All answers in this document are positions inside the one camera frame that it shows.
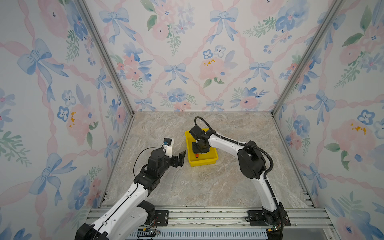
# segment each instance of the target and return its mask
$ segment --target marble floor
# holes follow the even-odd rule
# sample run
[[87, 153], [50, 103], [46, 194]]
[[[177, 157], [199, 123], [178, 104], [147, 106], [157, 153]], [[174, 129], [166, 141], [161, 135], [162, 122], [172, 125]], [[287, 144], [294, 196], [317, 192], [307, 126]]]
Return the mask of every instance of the marble floor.
[[[185, 131], [194, 117], [203, 117], [211, 127], [232, 139], [253, 140], [274, 160], [268, 174], [276, 196], [286, 208], [306, 208], [302, 189], [283, 148], [271, 114], [137, 112], [121, 158], [107, 188], [103, 205], [115, 204], [134, 180], [132, 168], [137, 155], [147, 147], [158, 147], [165, 137], [174, 139], [173, 154], [187, 149]], [[202, 121], [198, 125], [204, 128]], [[160, 184], [146, 199], [154, 205], [261, 207], [250, 179], [241, 172], [237, 159], [220, 149], [215, 164], [191, 167], [185, 156], [183, 167], [170, 167]], [[139, 173], [148, 163], [151, 149], [141, 154], [135, 167]]]

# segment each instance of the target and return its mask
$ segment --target yellow tray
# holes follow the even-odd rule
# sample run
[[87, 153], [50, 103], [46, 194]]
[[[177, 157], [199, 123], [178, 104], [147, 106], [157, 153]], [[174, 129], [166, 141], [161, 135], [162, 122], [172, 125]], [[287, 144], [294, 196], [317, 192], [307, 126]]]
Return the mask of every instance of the yellow tray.
[[188, 161], [191, 167], [214, 164], [218, 160], [218, 155], [215, 147], [211, 147], [208, 153], [199, 154], [199, 158], [196, 158], [196, 154], [192, 152], [192, 143], [196, 140], [192, 137], [189, 131], [185, 132], [185, 139], [187, 140], [187, 152]]

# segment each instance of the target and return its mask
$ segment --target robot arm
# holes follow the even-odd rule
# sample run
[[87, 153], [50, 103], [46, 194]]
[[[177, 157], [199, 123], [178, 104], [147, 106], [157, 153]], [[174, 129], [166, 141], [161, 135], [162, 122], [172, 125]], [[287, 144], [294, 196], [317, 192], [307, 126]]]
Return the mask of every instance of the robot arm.
[[[197, 126], [196, 119], [198, 118], [209, 127], [207, 132]], [[195, 126], [189, 133], [196, 139], [196, 142], [192, 143], [192, 150], [195, 154], [207, 153], [211, 147], [215, 147], [237, 157], [242, 174], [251, 179], [260, 195], [266, 223], [270, 226], [277, 226], [283, 222], [282, 212], [284, 207], [275, 197], [267, 177], [267, 173], [273, 167], [273, 161], [264, 150], [259, 148], [253, 141], [239, 142], [219, 134], [212, 130], [209, 124], [201, 117], [195, 118]], [[269, 169], [265, 167], [265, 159], [262, 153], [268, 157], [271, 163]]]
[[123, 197], [91, 226], [83, 224], [77, 230], [75, 240], [124, 240], [141, 225], [152, 225], [155, 206], [145, 199], [170, 166], [183, 166], [185, 154], [183, 151], [179, 157], [173, 156], [172, 139], [165, 138], [164, 145], [151, 152], [148, 164], [141, 169]]

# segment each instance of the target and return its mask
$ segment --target black cable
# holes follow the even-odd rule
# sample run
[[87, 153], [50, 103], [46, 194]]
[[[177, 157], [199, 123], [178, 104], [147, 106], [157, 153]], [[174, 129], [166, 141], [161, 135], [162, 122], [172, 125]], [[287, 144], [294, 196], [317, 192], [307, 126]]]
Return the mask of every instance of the black cable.
[[235, 140], [232, 140], [232, 139], [229, 139], [229, 138], [227, 138], [227, 137], [224, 137], [224, 136], [221, 136], [221, 135], [217, 134], [216, 131], [214, 131], [214, 130], [212, 129], [212, 127], [209, 125], [209, 123], [207, 123], [207, 121], [206, 121], [204, 118], [202, 118], [202, 117], [199, 117], [199, 116], [195, 117], [195, 119], [194, 119], [195, 125], [197, 125], [197, 123], [196, 123], [196, 120], [197, 120], [197, 119], [202, 120], [202, 121], [207, 125], [207, 127], [213, 132], [213, 134], [214, 134], [215, 136], [220, 137], [221, 139], [224, 139], [224, 140], [226, 140], [226, 141], [232, 142], [232, 143], [234, 143], [234, 144], [238, 144], [238, 145], [243, 146], [243, 147], [251, 147], [251, 148], [254, 148], [254, 149], [256, 149], [256, 150], [259, 150], [260, 152], [262, 152], [262, 153], [268, 158], [268, 160], [269, 160], [269, 162], [270, 162], [270, 166], [269, 166], [269, 168], [264, 172], [264, 180], [265, 180], [265, 182], [267, 183], [267, 186], [268, 186], [268, 188], [269, 188], [269, 191], [271, 192], [271, 195], [272, 195], [272, 197], [273, 197], [273, 199], [274, 199], [274, 202], [275, 202], [277, 211], [279, 212], [280, 221], [281, 221], [281, 231], [282, 231], [282, 230], [284, 229], [283, 214], [282, 214], [282, 212], [281, 212], [281, 210], [280, 210], [279, 204], [277, 203], [277, 200], [276, 200], [276, 197], [275, 197], [275, 193], [273, 192], [273, 189], [272, 189], [271, 185], [269, 184], [269, 182], [268, 182], [268, 180], [267, 180], [267, 178], [266, 178], [267, 174], [273, 169], [273, 160], [272, 160], [271, 156], [270, 156], [266, 151], [264, 151], [264, 149], [262, 149], [262, 148], [259, 148], [259, 147], [257, 147], [257, 146], [251, 145], [251, 144], [240, 143], [240, 142], [238, 142], [238, 141], [235, 141]]
[[137, 160], [138, 160], [139, 157], [140, 157], [140, 154], [142, 154], [142, 152], [144, 152], [145, 150], [147, 150], [147, 149], [151, 149], [151, 148], [160, 148], [160, 147], [149, 147], [149, 148], [146, 148], [146, 149], [144, 149], [143, 151], [141, 151], [141, 152], [139, 153], [139, 155], [138, 155], [137, 158], [136, 158], [135, 164], [133, 165], [133, 176], [135, 176], [135, 178], [136, 178], [136, 175], [135, 175], [135, 166], [136, 166], [136, 162], [137, 162]]

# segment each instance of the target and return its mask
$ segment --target mounting plate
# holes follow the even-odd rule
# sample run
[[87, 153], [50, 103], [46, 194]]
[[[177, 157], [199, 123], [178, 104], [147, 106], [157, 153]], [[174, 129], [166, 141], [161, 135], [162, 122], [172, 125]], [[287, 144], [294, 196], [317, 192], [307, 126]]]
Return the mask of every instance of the mounting plate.
[[155, 223], [158, 227], [166, 227], [168, 225], [168, 210], [155, 210], [155, 217], [157, 217], [157, 223]]
[[[249, 219], [254, 219], [254, 220], [249, 221], [249, 223], [251, 224], [251, 227], [269, 226], [265, 222], [265, 217], [263, 215], [262, 210], [248, 210], [247, 213], [248, 213]], [[285, 210], [283, 211], [283, 218], [285, 218], [285, 220], [286, 220], [286, 222], [284, 223], [284, 226], [287, 226], [287, 227], [290, 226], [291, 222], [290, 222], [290, 220], [288, 218], [288, 214]]]

